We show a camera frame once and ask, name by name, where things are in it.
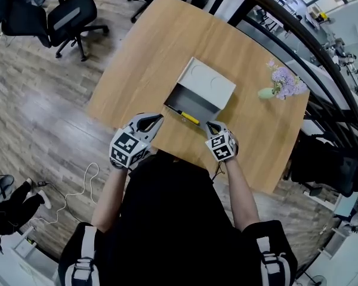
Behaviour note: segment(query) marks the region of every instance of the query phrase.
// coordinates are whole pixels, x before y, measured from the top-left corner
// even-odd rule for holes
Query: white cable
[[[43,220],[44,222],[46,222],[46,223],[49,224],[49,225],[51,225],[52,223],[57,223],[57,222],[58,222],[58,213],[59,213],[59,211],[61,211],[61,210],[63,210],[63,209],[66,208],[66,205],[67,205],[67,197],[68,197],[68,196],[82,195],[82,194],[85,192],[85,187],[86,187],[86,174],[88,173],[89,168],[90,168],[93,164],[97,166],[97,173],[96,173],[92,178],[90,178],[90,180],[89,180],[89,184],[90,184],[90,199],[91,199],[91,201],[92,201],[94,204],[97,204],[97,203],[93,200],[93,187],[92,187],[92,185],[91,185],[91,181],[92,181],[95,177],[97,177],[97,175],[99,174],[99,172],[100,172],[100,167],[98,166],[97,163],[92,162],[92,163],[90,163],[89,166],[86,168],[86,171],[85,171],[85,174],[84,174],[84,187],[82,188],[82,192],[80,192],[80,193],[67,193],[67,194],[65,195],[65,199],[64,199],[64,200],[65,200],[65,204],[64,204],[64,206],[63,206],[62,208],[60,208],[60,209],[58,209],[58,210],[56,211],[57,218],[56,218],[55,221],[53,221],[53,222],[48,222],[48,221],[46,221],[44,218],[41,218],[41,217],[40,217],[40,218],[32,218],[32,219],[30,219],[30,220],[28,221],[28,225],[30,226],[30,221],[31,221],[31,220]]]

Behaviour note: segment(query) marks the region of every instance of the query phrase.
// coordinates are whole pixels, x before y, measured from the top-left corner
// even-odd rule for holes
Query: yellow marker
[[[188,113],[185,113],[181,110],[175,109],[173,106],[169,105],[169,108],[171,108],[172,110],[176,111],[178,114],[180,114],[182,117],[185,117],[187,120],[191,121],[192,123],[199,125],[200,122],[199,120],[196,120],[193,116],[190,116]]]

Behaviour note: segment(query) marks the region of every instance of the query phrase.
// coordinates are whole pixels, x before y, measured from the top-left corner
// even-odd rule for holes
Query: wooden floor
[[[9,173],[20,185],[27,177],[52,182],[63,193],[80,192],[84,172],[91,162],[100,166],[92,182],[93,197],[98,200],[110,164],[109,142],[113,130],[105,128],[85,113],[85,107],[98,80],[132,24],[129,20],[141,2],[95,0],[96,23],[109,25],[109,36],[90,32],[84,37],[89,59],[80,62],[77,46],[69,45],[63,57],[55,59],[57,48],[44,48],[37,38],[5,37],[0,41],[0,173]],[[45,2],[47,12],[57,0]],[[96,168],[91,167],[89,175]],[[215,188],[231,217],[228,187]],[[45,187],[52,210],[40,207],[36,217],[56,219],[55,211],[63,198]],[[279,219],[300,265],[316,253],[329,232],[320,235],[325,224],[334,224],[332,214],[302,195],[300,186],[281,182],[273,195],[255,193],[262,220]],[[84,195],[69,197],[72,212],[90,221],[94,204],[87,185]],[[41,249],[59,258],[78,221],[67,211],[59,213],[58,223],[31,221],[36,231],[30,236]]]

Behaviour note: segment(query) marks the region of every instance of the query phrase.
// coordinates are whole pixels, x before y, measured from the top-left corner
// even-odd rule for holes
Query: sneaker
[[[31,178],[26,179],[25,182],[28,182],[30,184],[30,191],[26,194],[26,198],[25,198],[25,200],[27,200],[28,198],[35,195],[35,191],[34,191],[35,186]]]
[[[48,198],[48,196],[46,195],[46,193],[43,190],[40,190],[37,192],[37,194],[39,194],[42,199],[44,199],[44,206],[50,210],[52,208],[52,204],[50,203],[50,200]]]

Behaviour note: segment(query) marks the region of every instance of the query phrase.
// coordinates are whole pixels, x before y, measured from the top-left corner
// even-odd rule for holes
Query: box lid
[[[233,82],[195,57],[191,58],[177,82],[221,110],[227,105],[236,87]]]

